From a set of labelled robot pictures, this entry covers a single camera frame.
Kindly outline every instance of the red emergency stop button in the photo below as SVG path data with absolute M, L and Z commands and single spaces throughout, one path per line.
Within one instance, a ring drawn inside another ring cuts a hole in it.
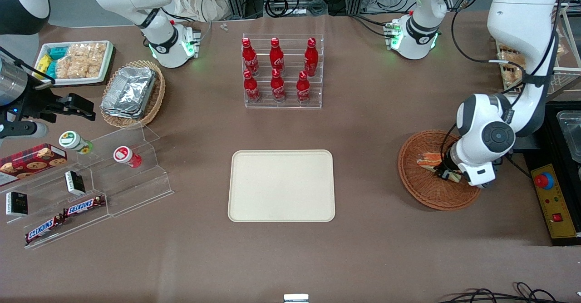
M 562 222 L 563 221 L 563 216 L 561 216 L 561 214 L 553 214 L 552 215 L 552 220 L 554 222 Z
M 541 173 L 535 176 L 535 185 L 542 189 L 552 189 L 555 184 L 554 179 L 550 173 Z

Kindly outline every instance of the brown table surface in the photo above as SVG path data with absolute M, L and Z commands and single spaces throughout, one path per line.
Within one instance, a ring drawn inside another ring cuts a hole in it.
M 23 249 L 22 228 L 0 222 L 0 301 L 270 303 L 309 293 L 314 303 L 414 303 L 475 287 L 514 294 L 517 281 L 579 301 L 581 248 L 549 246 L 533 186 L 513 166 L 502 165 L 494 188 L 457 212 L 422 206 L 398 177 L 398 151 L 411 134 L 448 129 L 467 96 L 501 86 L 497 65 L 456 51 L 451 17 L 419 61 L 388 52 L 347 17 L 228 22 L 228 32 L 214 24 L 199 59 L 163 69 L 168 90 L 150 124 L 176 193 L 32 251 Z M 468 54 L 494 55 L 485 13 L 462 13 L 457 26 Z M 324 34 L 323 109 L 245 109 L 243 32 Z M 152 59 L 142 39 L 134 26 L 41 34 L 41 42 L 110 40 L 115 69 Z M 55 92 L 81 94 L 98 111 L 102 90 Z M 56 143 L 67 129 L 86 138 L 115 130 L 100 115 L 93 123 L 59 116 L 48 137 L 5 141 L 2 156 Z M 334 220 L 231 222 L 230 162 L 246 149 L 329 150 Z

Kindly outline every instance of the wicker basket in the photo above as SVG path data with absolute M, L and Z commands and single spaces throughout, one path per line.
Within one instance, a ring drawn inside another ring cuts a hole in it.
M 417 164 L 419 154 L 440 152 L 446 132 L 428 130 L 413 134 L 401 146 L 398 156 L 398 171 L 405 188 L 419 202 L 437 210 L 459 210 L 466 208 L 478 198 L 480 189 L 471 186 L 465 178 L 459 183 L 444 180 Z M 457 141 L 458 137 L 450 134 L 445 148 Z
M 149 96 L 149 101 L 145 107 L 145 113 L 141 119 L 113 117 L 112 115 L 106 114 L 103 110 L 101 110 L 101 115 L 103 115 L 103 118 L 109 125 L 120 128 L 128 127 L 139 122 L 141 122 L 142 125 L 147 125 L 151 123 L 155 115 L 158 114 L 159 108 L 162 106 L 163 96 L 166 93 L 166 80 L 163 78 L 162 71 L 159 69 L 159 67 L 150 61 L 139 60 L 129 62 L 123 67 L 148 67 L 156 73 L 155 84 L 153 85 L 154 88 L 151 91 L 151 96 Z M 111 87 L 111 83 L 113 82 L 115 76 L 118 75 L 119 70 L 121 70 L 121 68 L 119 68 L 109 79 L 107 87 L 105 88 L 105 92 L 103 93 L 103 98 L 107 95 L 107 92 Z

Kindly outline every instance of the acrylic display stand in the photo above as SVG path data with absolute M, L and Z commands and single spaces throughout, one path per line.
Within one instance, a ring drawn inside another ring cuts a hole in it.
M 12 218 L 8 223 L 24 227 L 23 238 L 19 239 L 24 244 L 26 233 L 61 214 L 64 208 L 92 197 L 105 196 L 105 206 L 70 216 L 64 224 L 25 246 L 37 248 L 173 194 L 167 173 L 158 165 L 155 149 L 151 144 L 157 139 L 159 136 L 151 129 L 137 124 L 92 140 L 94 149 L 89 154 L 81 155 L 67 150 L 68 164 L 43 171 L 35 177 L 17 181 L 1 189 L 4 196 L 10 191 L 28 196 L 29 215 Z M 114 161 L 113 152 L 122 145 L 129 146 L 141 156 L 141 166 L 133 169 Z M 83 177 L 86 195 L 78 197 L 67 191 L 64 173 L 69 170 Z
M 323 104 L 323 56 L 325 52 L 325 43 L 322 34 L 244 34 L 251 40 L 252 47 L 256 51 L 259 64 L 259 75 L 255 77 L 258 83 L 261 100 L 257 103 L 249 102 L 245 92 L 243 92 L 244 104 L 247 108 L 283 108 L 283 109 L 321 109 Z M 270 38 L 278 37 L 280 47 L 285 54 L 285 75 L 282 79 L 285 81 L 286 100 L 282 103 L 274 101 L 272 89 L 270 88 L 270 79 L 272 78 L 272 68 L 270 66 Z M 314 77 L 309 77 L 311 83 L 310 101 L 308 104 L 299 104 L 296 94 L 296 83 L 299 81 L 299 72 L 305 69 L 305 50 L 307 49 L 307 40 L 310 37 L 317 39 L 317 51 L 319 61 L 317 72 Z M 241 60 L 242 71 L 246 68 L 244 60 Z

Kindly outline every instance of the aluminum foil container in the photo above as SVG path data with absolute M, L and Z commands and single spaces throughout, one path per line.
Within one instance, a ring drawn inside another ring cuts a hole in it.
M 149 68 L 124 67 L 113 79 L 101 109 L 108 115 L 138 119 L 145 107 L 155 82 L 155 72 Z

